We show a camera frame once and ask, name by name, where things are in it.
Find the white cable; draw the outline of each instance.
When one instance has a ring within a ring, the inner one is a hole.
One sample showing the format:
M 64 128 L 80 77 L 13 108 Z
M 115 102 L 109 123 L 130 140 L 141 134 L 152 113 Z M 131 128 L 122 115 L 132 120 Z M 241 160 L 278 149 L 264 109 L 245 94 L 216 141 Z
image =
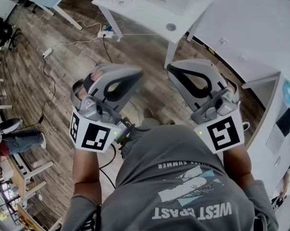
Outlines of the white cable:
M 41 20 L 46 14 L 47 14 L 48 12 L 46 12 L 46 13 L 44 13 L 39 19 L 37 19 L 37 20 L 34 20 L 34 21 L 32 21 L 32 22 L 35 22 L 35 21 L 39 21 L 39 20 Z
M 90 43 L 90 42 L 93 42 L 95 39 L 100 39 L 100 37 L 96 37 L 96 38 L 93 38 L 92 40 L 90 40 L 90 41 L 75 41 L 75 42 L 72 42 L 72 43 L 66 43 L 66 42 L 64 42 L 64 41 L 59 41 L 56 45 L 55 45 L 55 47 L 59 44 L 59 43 L 64 43 L 65 45 L 70 45 L 70 44 L 76 44 L 76 43 Z
M 34 180 L 34 184 L 35 184 L 35 187 L 36 187 L 36 180 L 35 180 L 35 177 L 33 176 L 33 180 Z M 59 217 L 61 217 L 62 218 L 62 215 L 59 215 L 56 211 L 54 211 L 45 201 L 44 201 L 44 199 L 42 198 L 42 200 L 41 201 L 43 201 L 44 203 L 45 203 L 45 205 L 48 207 L 48 208 L 50 208 L 56 215 L 58 215 Z
M 100 31 L 102 30 L 102 25 L 101 25 L 101 23 L 99 23 L 99 22 L 97 22 L 97 23 L 95 23 L 95 24 L 92 24 L 92 25 L 89 25 L 89 26 L 87 26 L 83 21 L 76 21 L 76 22 L 82 22 L 86 27 L 90 27 L 90 26 L 94 26 L 94 25 L 99 24 L 99 25 L 100 25 Z
M 123 35 L 157 35 L 156 33 L 144 33 L 144 34 L 123 34 Z

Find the wire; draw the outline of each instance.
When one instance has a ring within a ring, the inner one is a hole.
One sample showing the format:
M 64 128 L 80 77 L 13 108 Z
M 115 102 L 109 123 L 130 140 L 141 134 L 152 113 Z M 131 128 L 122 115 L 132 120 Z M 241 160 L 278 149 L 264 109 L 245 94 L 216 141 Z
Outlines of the wire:
M 108 178 L 108 180 L 110 181 L 110 183 L 112 184 L 112 186 L 115 189 L 116 187 L 115 187 L 114 183 L 111 181 L 110 177 L 102 169 L 99 169 L 99 170 Z
M 45 101 L 44 101 L 44 104 L 43 104 L 43 107 L 42 107 L 41 116 L 43 116 L 43 110 L 44 110 L 44 106 L 45 106 L 45 104 L 48 103 L 48 102 L 52 102 L 52 100 L 53 100 L 54 97 L 55 97 L 55 93 L 56 93 L 56 86 L 55 86 L 56 82 L 55 82 L 55 80 L 54 80 L 54 78 L 53 78 L 52 76 L 48 75 L 48 74 L 45 72 L 44 69 L 45 69 L 46 61 L 45 61 L 44 58 L 43 58 L 43 61 L 44 61 L 44 63 L 43 63 L 43 73 L 45 74 L 45 76 L 51 78 L 52 81 L 54 82 L 54 92 L 53 92 L 53 96 L 52 96 L 51 99 L 49 99 L 49 100 L 45 100 Z
M 98 39 L 99 37 L 96 37 L 96 38 L 93 38 L 92 40 L 90 40 L 90 41 L 75 41 L 75 42 L 72 42 L 72 43 L 66 43 L 66 42 L 64 42 L 64 41 L 59 41 L 56 45 L 55 45 L 55 47 L 59 44 L 59 43 L 64 43 L 65 45 L 70 45 L 70 44 L 76 44 L 76 43 L 90 43 L 90 42 L 93 42 L 95 39 Z
M 37 123 L 32 124 L 32 125 L 29 125 L 29 126 L 26 126 L 26 127 L 23 127 L 23 128 L 16 129 L 15 131 L 18 131 L 18 130 L 21 130 L 21 129 L 25 129 L 25 128 L 28 128 L 28 127 L 32 127 L 32 126 L 37 125 L 37 124 L 41 124 L 41 122 L 43 121 L 43 116 L 44 116 L 44 115 L 43 115 L 43 111 L 44 111 L 45 104 L 51 102 L 51 101 L 54 99 L 54 97 L 55 97 L 55 93 L 56 93 L 56 82 L 55 82 L 55 80 L 54 80 L 54 78 L 53 78 L 52 76 L 48 75 L 48 74 L 45 72 L 45 65 L 46 65 L 46 61 L 45 61 L 45 59 L 43 58 L 43 73 L 44 73 L 45 76 L 51 78 L 52 81 L 54 82 L 54 92 L 53 92 L 52 98 L 49 99 L 49 100 L 45 100 L 45 101 L 44 101 L 44 103 L 43 103 L 43 107 L 42 107 L 42 111 L 41 111 L 41 116 L 40 116 L 40 119 L 39 119 L 39 121 L 38 121 Z
M 144 34 L 123 34 L 123 35 L 158 35 L 156 33 L 144 33 Z
M 103 34 L 102 40 L 103 40 L 103 46 L 105 47 L 106 54 L 107 54 L 107 56 L 109 57 L 110 62 L 113 63 L 113 62 L 112 62 L 112 59 L 111 59 L 111 57 L 110 57 L 110 55 L 109 55 L 108 52 L 107 52 L 106 46 L 105 46 L 105 34 Z
M 91 26 L 94 26 L 94 25 L 97 25 L 97 24 L 99 24 L 100 25 L 100 31 L 102 30 L 102 25 L 101 25 L 101 23 L 99 23 L 99 22 L 97 22 L 97 23 L 95 23 L 95 24 L 92 24 L 92 25 L 86 25 L 83 21 L 76 21 L 76 22 L 82 22 L 83 24 L 84 24 L 84 26 L 86 26 L 86 27 L 91 27 Z
M 109 161 L 107 164 L 105 164 L 105 165 L 103 165 L 102 167 L 100 167 L 99 168 L 99 170 L 108 178 L 108 180 L 110 181 L 110 183 L 112 184 L 112 186 L 114 187 L 114 189 L 115 189 L 115 185 L 113 184 L 113 182 L 112 182 L 112 180 L 110 179 L 110 177 L 102 170 L 102 168 L 104 168 L 104 167 L 106 167 L 106 166 L 108 166 L 108 165 L 110 165 L 113 161 L 114 161 L 114 159 L 115 159 L 115 157 L 116 157 L 116 148 L 115 148 L 115 146 L 113 145 L 113 144 L 111 144 L 111 146 L 113 147 L 113 150 L 114 150 L 114 156 L 113 156 L 113 158 L 111 159 L 111 161 Z
M 33 180 L 34 180 L 34 184 L 35 184 L 35 187 L 36 187 L 36 180 L 35 180 L 35 177 L 33 176 Z M 56 215 L 58 215 L 59 217 L 61 217 L 62 218 L 62 215 L 59 215 L 55 210 L 53 210 L 48 204 L 47 204 L 47 202 L 45 202 L 45 200 L 42 198 L 42 200 L 41 200 L 42 202 L 44 202 L 45 203 L 45 205 L 48 207 L 48 208 L 50 208 Z
M 111 144 L 111 146 L 113 147 L 113 150 L 114 150 L 114 156 L 113 156 L 113 158 L 111 159 L 111 161 L 109 161 L 107 164 L 103 165 L 103 166 L 100 167 L 99 169 L 102 169 L 102 168 L 104 168 L 104 167 L 110 165 L 110 164 L 114 161 L 114 159 L 115 159 L 115 157 L 116 157 L 116 148 L 115 148 L 115 146 L 114 146 L 113 144 Z
M 35 21 L 39 21 L 39 20 L 41 20 L 46 14 L 47 14 L 48 12 L 46 12 L 46 13 L 44 13 L 39 19 L 37 19 L 37 20 L 34 20 L 34 21 L 32 21 L 32 22 L 35 22 Z

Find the wooden floor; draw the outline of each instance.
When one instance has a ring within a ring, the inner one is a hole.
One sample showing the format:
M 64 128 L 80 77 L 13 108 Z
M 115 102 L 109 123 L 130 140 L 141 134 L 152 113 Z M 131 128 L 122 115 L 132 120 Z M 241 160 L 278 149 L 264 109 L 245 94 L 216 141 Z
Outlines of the wooden floor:
M 59 6 L 69 13 L 75 20 L 82 20 L 87 25 L 96 22 L 107 24 L 107 21 L 92 0 L 63 0 Z M 38 127 L 46 134 L 47 148 L 34 148 L 24 153 L 30 165 L 38 166 L 47 161 L 54 165 L 38 174 L 36 182 L 47 181 L 41 190 L 41 195 L 48 206 L 58 215 L 65 216 L 70 197 L 73 193 L 72 164 L 73 144 L 68 136 L 69 122 L 72 113 L 70 101 L 71 85 L 97 63 L 108 63 L 108 57 L 101 39 L 91 43 L 77 43 L 65 45 L 58 43 L 65 41 L 88 41 L 96 37 L 99 25 L 81 31 L 60 15 L 52 17 L 39 8 L 36 14 L 30 8 L 17 7 L 10 16 L 10 23 L 22 31 L 17 46 L 12 51 L 3 49 L 0 53 L 2 64 L 0 78 L 0 103 L 12 104 L 13 109 L 4 112 L 5 118 L 20 117 L 24 126 L 35 124 L 41 116 L 41 109 L 45 100 L 52 97 L 53 82 L 43 74 L 42 53 L 49 47 L 54 52 L 45 61 L 45 71 L 56 81 L 56 94 L 52 102 L 45 105 L 44 120 Z M 150 33 L 145 28 L 125 18 L 115 16 L 124 34 Z M 145 107 L 155 111 L 163 121 L 173 119 L 177 124 L 187 124 L 194 127 L 190 120 L 191 110 L 178 93 L 174 85 L 168 80 L 163 69 L 167 41 L 159 36 L 125 36 L 120 42 L 113 37 L 106 39 L 106 47 L 115 63 L 127 63 L 143 68 L 146 83 L 136 93 L 131 101 L 143 119 L 142 109 Z M 195 42 L 180 41 L 174 60 L 182 59 L 210 59 L 217 68 L 228 78 L 241 86 L 240 81 L 216 58 Z M 255 131 L 264 111 L 247 90 L 240 90 L 242 100 L 241 111 L 244 120 L 251 123 L 251 128 L 245 133 L 246 142 Z M 138 113 L 131 103 L 127 103 L 122 111 L 123 116 L 139 124 Z M 113 156 L 113 150 L 99 154 L 100 165 L 108 162 Z M 115 181 L 117 172 L 122 164 L 118 154 L 115 161 L 105 168 L 105 172 Z M 113 191 L 112 186 L 104 175 L 101 175 L 103 199 Z M 37 214 L 42 222 L 50 226 L 58 215 L 50 211 L 45 203 L 34 200 L 33 214 Z

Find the pants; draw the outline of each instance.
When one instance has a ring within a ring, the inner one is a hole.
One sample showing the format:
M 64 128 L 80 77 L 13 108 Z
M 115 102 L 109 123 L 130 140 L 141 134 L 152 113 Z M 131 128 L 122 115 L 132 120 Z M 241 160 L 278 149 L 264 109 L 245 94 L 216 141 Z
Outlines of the pants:
M 9 133 L 2 136 L 2 142 L 8 147 L 9 154 L 26 152 L 31 147 L 41 145 L 43 136 L 37 129 Z
M 152 129 L 160 126 L 160 122 L 154 118 L 146 118 L 142 121 L 141 125 L 138 127 L 139 129 Z M 121 150 L 121 156 L 123 159 L 126 159 L 132 147 L 138 142 L 140 138 L 142 138 L 147 132 L 140 132 L 136 130 L 132 130 L 129 134 L 129 141 L 124 145 Z

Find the table leg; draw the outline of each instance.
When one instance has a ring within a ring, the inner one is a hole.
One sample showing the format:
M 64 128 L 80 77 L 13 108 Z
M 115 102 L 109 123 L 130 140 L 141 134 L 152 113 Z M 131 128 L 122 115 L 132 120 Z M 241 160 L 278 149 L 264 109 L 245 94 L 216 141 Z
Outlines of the table leg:
M 113 16 L 111 15 L 110 11 L 104 7 L 99 6 L 99 9 L 101 10 L 101 12 L 103 13 L 103 15 L 105 16 L 105 18 L 107 19 L 107 21 L 110 23 L 110 25 L 112 26 L 114 32 L 116 33 L 116 35 L 119 38 L 123 37 L 123 34 L 120 30 L 120 28 L 118 27 L 116 21 L 114 20 Z
M 47 183 L 46 181 L 41 182 L 38 186 L 35 186 L 33 189 L 26 192 L 25 197 L 32 195 L 34 192 L 43 187 L 46 183 Z
M 37 175 L 38 173 L 44 171 L 45 169 L 51 167 L 53 164 L 54 164 L 53 162 L 48 162 L 47 164 L 44 164 L 44 165 L 40 166 L 39 168 L 36 168 L 33 171 L 27 173 L 26 175 L 24 175 L 24 177 L 26 179 L 29 179 L 29 178 Z
M 51 11 L 51 10 L 49 10 L 47 7 L 45 7 L 45 6 L 43 6 L 43 5 L 39 5 L 39 4 L 37 4 L 39 7 L 41 7 L 45 12 L 47 12 L 47 13 L 49 13 L 51 16 L 53 16 L 54 15 L 54 13 Z
M 257 80 L 253 80 L 253 81 L 249 81 L 245 84 L 242 84 L 242 88 L 243 89 L 247 89 L 247 88 L 251 88 L 254 86 L 259 86 L 261 84 L 270 82 L 270 81 L 277 81 L 279 78 L 279 76 L 272 76 L 272 77 L 267 77 L 267 78 L 262 78 L 262 79 L 257 79 Z
M 78 30 L 83 29 L 75 20 L 73 20 L 65 11 L 63 11 L 57 5 L 55 5 L 53 7 L 53 9 L 55 9 L 62 17 L 64 17 L 68 22 L 70 22 L 72 25 L 74 25 Z
M 166 68 L 172 61 L 178 46 L 178 42 L 176 44 L 169 42 L 168 51 L 166 53 L 164 68 Z
M 191 28 L 190 28 L 190 33 L 189 33 L 189 35 L 188 35 L 188 37 L 187 37 L 187 40 L 189 41 L 189 42 L 191 42 L 191 39 L 193 38 L 193 36 L 195 35 L 195 33 L 196 33 L 196 31 L 197 31 L 197 27 L 198 27 L 198 25 L 199 25 L 199 23 L 200 23 L 200 21 L 201 21 L 201 19 L 202 19 L 202 17 L 203 17 L 203 15 L 204 15 L 204 13 L 205 13 L 205 11 L 201 14 L 201 16 L 193 23 L 193 25 L 191 26 Z

